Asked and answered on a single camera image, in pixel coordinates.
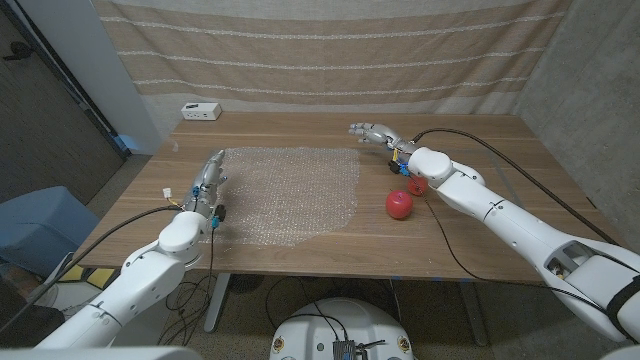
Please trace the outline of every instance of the wooden table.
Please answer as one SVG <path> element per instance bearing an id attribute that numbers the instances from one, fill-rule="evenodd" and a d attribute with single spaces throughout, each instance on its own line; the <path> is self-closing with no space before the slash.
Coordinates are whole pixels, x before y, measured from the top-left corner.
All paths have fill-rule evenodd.
<path id="1" fill-rule="evenodd" d="M 223 113 L 217 121 L 183 121 L 144 167 L 80 248 L 121 221 L 167 205 L 162 188 L 186 192 L 214 148 L 316 147 L 361 151 L 355 216 L 344 228 L 294 247 L 215 245 L 217 272 L 411 279 L 464 279 L 424 202 L 413 214 L 391 219 L 384 202 L 392 189 L 406 189 L 407 178 L 386 165 L 391 153 L 376 152 L 347 134 L 355 122 L 382 123 L 406 139 L 432 127 L 450 127 L 479 136 L 515 160 L 540 182 L 596 225 L 620 239 L 586 196 L 518 117 L 483 115 Z M 420 144 L 446 152 L 479 171 L 487 187 L 558 229 L 596 238 L 586 226 L 555 204 L 505 162 L 473 141 L 454 135 L 425 135 Z M 438 214 L 460 261 L 477 275 L 502 280 L 539 281 L 535 271 L 480 222 L 450 209 L 436 194 L 428 199 Z M 142 218 L 111 235 L 81 264 L 119 267 L 134 250 L 155 240 L 170 212 Z M 209 258 L 209 246 L 203 246 Z M 209 261 L 202 261 L 207 268 Z"/>

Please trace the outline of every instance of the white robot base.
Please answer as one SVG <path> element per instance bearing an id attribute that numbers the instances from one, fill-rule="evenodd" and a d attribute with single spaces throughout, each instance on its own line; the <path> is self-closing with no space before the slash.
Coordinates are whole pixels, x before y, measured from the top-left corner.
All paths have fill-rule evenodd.
<path id="1" fill-rule="evenodd" d="M 407 332 L 381 309 L 349 298 L 324 299 L 316 304 L 323 315 L 338 320 L 344 329 L 338 321 L 319 316 L 316 306 L 309 304 L 278 327 L 269 359 L 413 360 Z"/>

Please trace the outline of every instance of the door frame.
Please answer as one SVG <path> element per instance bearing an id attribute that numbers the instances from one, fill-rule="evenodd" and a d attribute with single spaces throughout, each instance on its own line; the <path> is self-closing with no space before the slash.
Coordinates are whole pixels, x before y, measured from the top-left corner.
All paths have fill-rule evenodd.
<path id="1" fill-rule="evenodd" d="M 22 5 L 20 5 L 18 1 L 14 2 L 21 12 L 20 15 L 26 19 L 33 32 L 31 32 L 27 25 L 20 20 L 18 14 L 5 0 L 0 0 L 0 10 L 18 30 L 22 37 L 24 37 L 34 52 L 40 57 L 40 59 L 42 59 L 47 68 L 60 81 L 67 93 L 69 93 L 69 95 L 74 99 L 76 104 L 78 104 L 80 109 L 82 109 L 82 112 L 86 115 L 89 121 L 91 121 L 95 128 L 98 129 L 100 134 L 104 137 L 115 153 L 122 160 L 126 160 L 126 158 L 131 155 L 131 151 L 122 142 L 118 132 L 109 123 L 102 111 L 100 111 L 98 106 L 93 102 L 73 73 L 71 73 L 40 29 L 38 29 L 36 24 L 31 20 Z"/>

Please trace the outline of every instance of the gray wall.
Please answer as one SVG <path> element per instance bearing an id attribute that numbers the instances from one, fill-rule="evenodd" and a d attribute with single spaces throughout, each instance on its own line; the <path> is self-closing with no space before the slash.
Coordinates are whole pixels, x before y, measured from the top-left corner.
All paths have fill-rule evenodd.
<path id="1" fill-rule="evenodd" d="M 639 112 L 640 2 L 574 0 L 514 113 L 636 251 Z"/>
<path id="2" fill-rule="evenodd" d="M 9 5 L 16 10 L 13 0 Z M 33 22 L 134 153 L 162 144 L 90 0 L 20 0 Z"/>

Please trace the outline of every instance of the blue chair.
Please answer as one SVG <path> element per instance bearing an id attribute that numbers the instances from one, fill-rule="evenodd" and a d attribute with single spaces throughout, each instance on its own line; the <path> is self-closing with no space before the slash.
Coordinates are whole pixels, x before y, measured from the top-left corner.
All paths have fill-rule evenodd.
<path id="1" fill-rule="evenodd" d="M 0 258 L 47 277 L 98 222 L 64 186 L 24 194 L 0 204 Z"/>

